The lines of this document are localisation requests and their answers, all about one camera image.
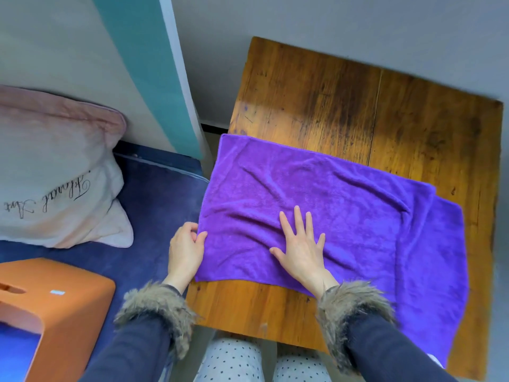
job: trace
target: black jacket sleeve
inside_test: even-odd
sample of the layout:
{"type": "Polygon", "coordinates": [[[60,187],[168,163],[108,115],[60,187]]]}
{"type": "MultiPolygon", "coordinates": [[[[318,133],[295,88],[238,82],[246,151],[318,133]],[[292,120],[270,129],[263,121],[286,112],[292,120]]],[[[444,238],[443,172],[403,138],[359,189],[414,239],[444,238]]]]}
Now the black jacket sleeve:
{"type": "Polygon", "coordinates": [[[178,359],[187,352],[195,315],[175,288],[149,283],[124,300],[118,333],[80,382],[157,382],[169,350],[178,359]]]}
{"type": "Polygon", "coordinates": [[[366,382],[455,382],[396,328],[381,294],[368,282],[344,282],[319,301],[317,319],[337,368],[366,382]]]}

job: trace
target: table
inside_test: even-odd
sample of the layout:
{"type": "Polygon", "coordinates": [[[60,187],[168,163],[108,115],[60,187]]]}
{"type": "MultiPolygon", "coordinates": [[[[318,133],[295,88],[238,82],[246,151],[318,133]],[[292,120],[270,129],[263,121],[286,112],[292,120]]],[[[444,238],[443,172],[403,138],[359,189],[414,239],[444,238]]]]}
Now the table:
{"type": "MultiPolygon", "coordinates": [[[[491,310],[502,103],[410,75],[253,38],[229,133],[429,182],[460,204],[470,295],[449,372],[482,380],[491,310]]],[[[326,351],[316,302],[245,281],[192,283],[199,324],[326,351]]]]}

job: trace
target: teal stripe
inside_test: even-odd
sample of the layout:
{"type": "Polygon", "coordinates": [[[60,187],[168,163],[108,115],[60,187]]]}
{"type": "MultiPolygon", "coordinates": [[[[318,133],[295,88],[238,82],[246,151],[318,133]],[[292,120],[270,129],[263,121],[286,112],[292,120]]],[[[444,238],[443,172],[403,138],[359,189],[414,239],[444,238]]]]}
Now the teal stripe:
{"type": "Polygon", "coordinates": [[[159,0],[93,0],[132,81],[179,154],[201,159],[159,0]]]}

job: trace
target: person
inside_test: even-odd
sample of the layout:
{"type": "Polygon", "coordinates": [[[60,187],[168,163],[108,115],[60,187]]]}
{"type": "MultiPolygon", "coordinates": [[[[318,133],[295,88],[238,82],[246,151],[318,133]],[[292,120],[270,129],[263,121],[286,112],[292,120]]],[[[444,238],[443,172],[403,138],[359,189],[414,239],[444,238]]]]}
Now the person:
{"type": "MultiPolygon", "coordinates": [[[[277,247],[270,252],[318,300],[317,320],[340,372],[361,374],[366,382],[455,381],[397,329],[391,305],[378,289],[364,281],[338,283],[324,266],[325,234],[315,242],[311,214],[304,226],[298,206],[294,212],[295,232],[284,213],[279,215],[286,252],[277,247]]],[[[118,333],[80,382],[156,382],[169,350],[184,357],[195,314],[181,295],[200,266],[207,237],[197,230],[197,224],[185,223],[175,233],[162,283],[125,295],[115,317],[118,333]]],[[[211,341],[195,381],[229,380],[264,380],[257,340],[221,334],[211,341]]],[[[283,380],[330,377],[313,351],[280,345],[273,381],[283,380]]]]}

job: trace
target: pants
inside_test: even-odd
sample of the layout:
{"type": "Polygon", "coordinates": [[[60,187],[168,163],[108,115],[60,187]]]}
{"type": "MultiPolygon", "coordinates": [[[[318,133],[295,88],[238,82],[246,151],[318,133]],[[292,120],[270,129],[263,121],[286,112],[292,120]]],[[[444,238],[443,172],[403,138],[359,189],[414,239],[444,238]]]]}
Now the pants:
{"type": "MultiPolygon", "coordinates": [[[[301,347],[277,344],[273,382],[330,382],[318,354],[301,347]]],[[[226,334],[209,344],[194,382],[263,382],[258,340],[226,334]]]]}

